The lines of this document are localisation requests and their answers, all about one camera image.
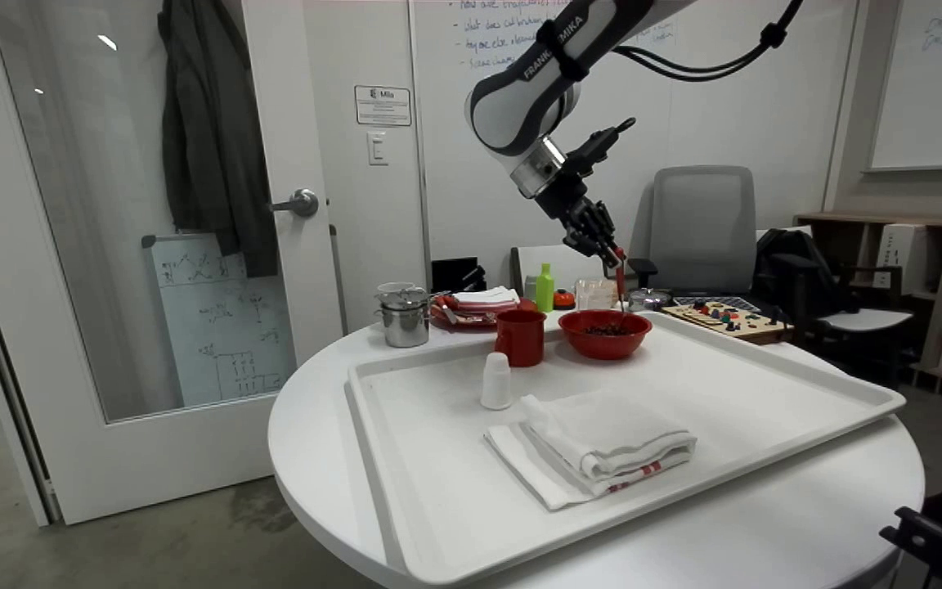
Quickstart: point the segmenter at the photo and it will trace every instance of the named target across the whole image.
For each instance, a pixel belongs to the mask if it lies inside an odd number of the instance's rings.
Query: folded white towel
[[[491,290],[491,292],[455,292],[452,294],[458,306],[518,306],[513,290]]]
[[[690,463],[697,438],[636,394],[525,396],[523,418],[487,431],[549,511],[621,491]]]

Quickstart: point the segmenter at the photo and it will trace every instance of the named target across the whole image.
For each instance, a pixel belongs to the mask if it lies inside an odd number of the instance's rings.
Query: white round table
[[[429,347],[491,338],[433,328]],[[331,343],[285,383],[269,422],[274,479],[298,520],[334,556],[382,585],[405,585],[405,580],[387,567],[343,383],[354,365],[397,354],[407,350],[387,347],[371,328]],[[893,563],[896,551],[880,540],[880,527],[896,525],[896,509],[918,509],[921,498],[918,450],[898,418],[883,418],[817,452],[508,569],[496,583],[538,589],[842,585]]]

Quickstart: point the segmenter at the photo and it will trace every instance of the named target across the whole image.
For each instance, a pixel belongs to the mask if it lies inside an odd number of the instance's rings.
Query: white tray
[[[904,396],[814,371],[772,350],[646,314],[654,330],[628,365],[595,365],[547,338],[538,368],[513,371],[513,389],[560,400],[593,389],[641,389],[697,437],[690,464],[549,515],[485,443],[518,411],[476,407],[491,343],[403,354],[354,368],[355,417],[388,567],[423,585],[452,585],[523,563],[632,519],[759,472],[848,437]]]

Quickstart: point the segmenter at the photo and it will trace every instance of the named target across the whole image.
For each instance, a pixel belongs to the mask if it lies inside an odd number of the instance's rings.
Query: door handle
[[[309,219],[316,212],[316,198],[313,191],[298,191],[295,198],[289,198],[285,203],[272,203],[274,212],[289,211],[302,219]]]

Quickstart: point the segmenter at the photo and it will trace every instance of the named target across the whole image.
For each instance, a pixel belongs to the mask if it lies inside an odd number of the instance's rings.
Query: metal can
[[[429,294],[423,290],[388,285],[377,299],[388,347],[418,347],[429,340]]]

